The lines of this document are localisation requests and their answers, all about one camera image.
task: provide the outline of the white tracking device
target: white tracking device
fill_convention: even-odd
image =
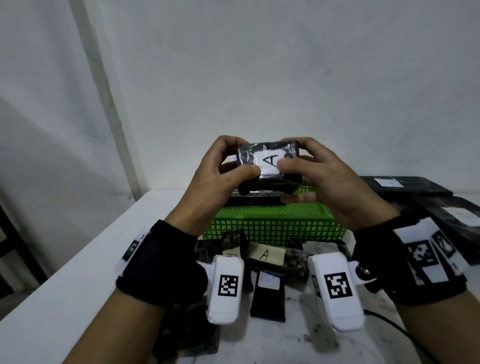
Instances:
[[[364,281],[358,278],[355,273],[357,265],[358,262],[348,262],[340,252],[308,258],[317,304],[325,305],[328,322],[339,332],[360,330],[365,324],[355,285],[374,279]]]
[[[243,260],[235,256],[215,255],[212,264],[198,263],[205,268],[208,276],[208,321],[216,325],[232,324],[240,311]]]

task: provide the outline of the wire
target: wire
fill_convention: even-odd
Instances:
[[[422,352],[434,363],[434,364],[440,364],[440,362],[435,358],[432,353],[430,353],[427,348],[425,348],[422,344],[418,342],[416,338],[414,338],[412,335],[410,335],[408,332],[406,332],[404,329],[402,329],[399,325],[397,325],[395,322],[389,320],[385,316],[382,316],[381,314],[378,314],[376,312],[370,311],[370,310],[363,310],[363,312],[366,315],[370,316],[375,316],[378,317],[379,319],[385,321],[386,323],[392,325],[395,327],[398,331],[400,331],[402,334],[404,334],[407,338],[409,338]]]

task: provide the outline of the forearm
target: forearm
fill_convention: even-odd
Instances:
[[[396,307],[407,331],[441,363],[480,363],[480,303],[470,292],[432,304]]]
[[[137,364],[152,352],[164,307],[115,290],[76,343],[65,364]]]

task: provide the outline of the green basket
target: green basket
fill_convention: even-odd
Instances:
[[[296,193],[311,190],[304,186]],[[269,245],[285,245],[290,238],[314,242],[339,240],[346,231],[322,204],[233,206],[220,210],[203,238],[219,239],[224,232],[236,229],[244,229],[250,241]]]

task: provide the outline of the white table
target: white table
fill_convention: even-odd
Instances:
[[[136,233],[164,218],[183,190],[152,190],[106,228],[0,322],[2,364],[60,364],[112,293],[113,266]],[[480,292],[475,270],[474,292]],[[381,293],[359,290],[364,308],[400,322]],[[177,363],[419,363],[402,334],[374,317],[366,329],[335,334],[319,317],[305,286],[286,287],[284,324],[251,318],[252,295],[242,298],[239,320],[222,327],[218,354]]]

